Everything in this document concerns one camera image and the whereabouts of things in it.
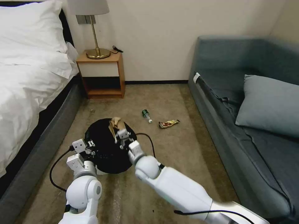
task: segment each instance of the sofa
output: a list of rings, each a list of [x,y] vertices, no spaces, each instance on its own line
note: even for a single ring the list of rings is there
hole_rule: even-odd
[[[188,81],[240,203],[271,223],[299,223],[299,140],[235,125],[245,74],[299,85],[299,47],[271,38],[200,36]]]

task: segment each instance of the gray bed frame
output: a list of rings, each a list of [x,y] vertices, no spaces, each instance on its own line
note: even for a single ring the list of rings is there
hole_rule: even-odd
[[[28,2],[0,2],[0,6],[17,6],[26,3]],[[63,24],[65,40],[73,44],[63,11],[59,17]],[[32,190],[61,145],[81,105],[82,99],[81,85],[78,82],[74,82],[61,108],[42,133],[25,163],[2,196],[0,200],[1,224],[14,223]]]

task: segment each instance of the bed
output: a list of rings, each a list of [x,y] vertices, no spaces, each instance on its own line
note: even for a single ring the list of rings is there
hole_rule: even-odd
[[[32,2],[0,2],[0,6],[29,3]],[[63,54],[60,53],[63,50],[53,50],[43,58],[41,48],[32,51],[30,41],[25,46],[16,43],[15,48],[5,51],[6,45],[1,46],[3,40],[0,40],[1,223],[13,223],[18,216],[59,148],[83,99],[75,62],[77,52],[66,17],[61,9],[59,12],[65,43]]]

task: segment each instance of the sofa cushion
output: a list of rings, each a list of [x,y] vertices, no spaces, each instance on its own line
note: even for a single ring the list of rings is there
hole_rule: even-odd
[[[299,86],[256,75],[244,80],[236,125],[299,137]]]

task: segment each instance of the carpet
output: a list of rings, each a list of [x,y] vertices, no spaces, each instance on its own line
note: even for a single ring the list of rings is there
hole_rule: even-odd
[[[152,124],[142,117],[143,109],[149,111]],[[200,183],[214,200],[238,202],[188,85],[127,85],[124,99],[85,100],[82,103],[63,143],[15,223],[54,224],[61,220],[65,193],[51,185],[50,167],[73,141],[84,137],[93,122],[114,116],[122,117],[136,133],[150,135],[158,161]],[[159,129],[158,121],[172,119],[181,122]],[[138,136],[138,141],[143,151],[151,155],[151,144],[146,136]],[[66,159],[67,156],[59,161],[53,171],[55,183],[63,188],[73,180]],[[99,223],[203,223],[174,214],[174,208],[134,173],[131,167],[125,173],[98,176],[103,186],[97,211]]]

